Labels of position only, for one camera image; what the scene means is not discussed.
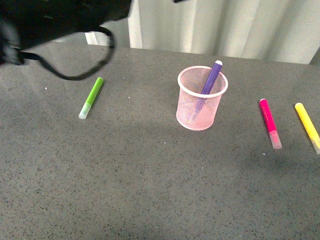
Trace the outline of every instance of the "green marker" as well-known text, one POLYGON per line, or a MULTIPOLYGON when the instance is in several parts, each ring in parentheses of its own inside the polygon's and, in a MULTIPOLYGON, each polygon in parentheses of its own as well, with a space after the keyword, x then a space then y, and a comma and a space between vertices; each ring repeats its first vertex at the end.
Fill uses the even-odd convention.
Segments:
POLYGON ((95 81, 95 84, 94 84, 94 86, 93 86, 88 98, 86 99, 86 101, 81 109, 81 112, 79 114, 80 119, 86 119, 86 117, 90 111, 90 108, 91 108, 92 104, 94 103, 96 96, 97 96, 103 83, 104 83, 104 80, 102 77, 98 77, 97 80, 95 81))

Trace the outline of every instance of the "pink mesh pen holder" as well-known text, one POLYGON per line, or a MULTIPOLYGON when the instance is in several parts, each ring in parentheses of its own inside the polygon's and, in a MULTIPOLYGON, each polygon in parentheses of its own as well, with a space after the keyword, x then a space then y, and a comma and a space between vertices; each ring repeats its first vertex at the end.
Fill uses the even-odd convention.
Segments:
POLYGON ((228 88, 227 78, 220 72, 210 94, 201 94, 210 71, 208 66, 191 66, 178 76, 180 95, 176 119, 187 129, 200 131, 210 128, 221 96, 228 88))

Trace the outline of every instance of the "table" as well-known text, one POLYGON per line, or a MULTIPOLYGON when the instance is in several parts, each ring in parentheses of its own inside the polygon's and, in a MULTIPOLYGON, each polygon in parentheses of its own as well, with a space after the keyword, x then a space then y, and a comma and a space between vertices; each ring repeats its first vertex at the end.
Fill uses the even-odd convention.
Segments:
MULTIPOLYGON (((57 42, 32 50, 69 75, 104 51, 57 42)), ((34 61, 0 70, 0 239, 319 239, 320 161, 294 108, 302 102, 320 131, 318 66, 118 48, 78 82, 34 61), (229 87, 215 122, 188 130, 176 119, 177 76, 217 59, 229 87)))

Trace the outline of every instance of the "pink marker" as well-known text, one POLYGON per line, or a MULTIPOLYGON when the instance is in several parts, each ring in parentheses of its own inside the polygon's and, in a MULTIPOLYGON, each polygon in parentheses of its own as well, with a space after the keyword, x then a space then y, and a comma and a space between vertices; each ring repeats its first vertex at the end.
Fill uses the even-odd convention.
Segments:
POLYGON ((274 122, 274 119, 272 117, 268 102, 266 99, 261 99, 260 100, 260 108, 261 112, 264 118, 264 122, 266 125, 266 128, 268 129, 271 143, 274 149, 281 149, 282 145, 280 142, 280 138, 277 132, 276 124, 274 122))

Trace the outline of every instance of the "black strap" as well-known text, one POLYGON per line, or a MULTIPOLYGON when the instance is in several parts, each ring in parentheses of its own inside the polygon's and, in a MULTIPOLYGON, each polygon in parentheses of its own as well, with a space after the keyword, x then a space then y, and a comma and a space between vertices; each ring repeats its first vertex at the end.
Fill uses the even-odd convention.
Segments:
POLYGON ((20 54, 24 59, 30 59, 30 60, 37 60, 40 62, 40 64, 47 69, 48 71, 50 71, 51 73, 53 73, 54 75, 58 76, 59 78, 65 79, 65 80, 70 80, 70 81, 79 81, 79 80, 83 80, 89 76, 91 76, 92 74, 95 74, 97 71, 99 71, 104 65, 106 65, 115 50, 115 38, 114 35, 112 34, 112 32, 109 29, 106 29, 102 26, 98 26, 96 29, 93 30, 94 32, 100 32, 103 33, 105 35, 107 35, 110 39, 110 43, 109 43, 109 51, 107 52, 107 54, 105 55, 105 58, 103 60, 101 60, 100 62, 98 62, 98 64, 96 66, 94 66, 93 68, 91 68, 89 71, 84 72, 78 76, 66 76, 60 72, 58 72, 53 66, 50 65, 50 63, 48 63, 44 58, 42 58, 41 56, 35 54, 35 53, 31 53, 31 52, 23 52, 21 51, 20 54))

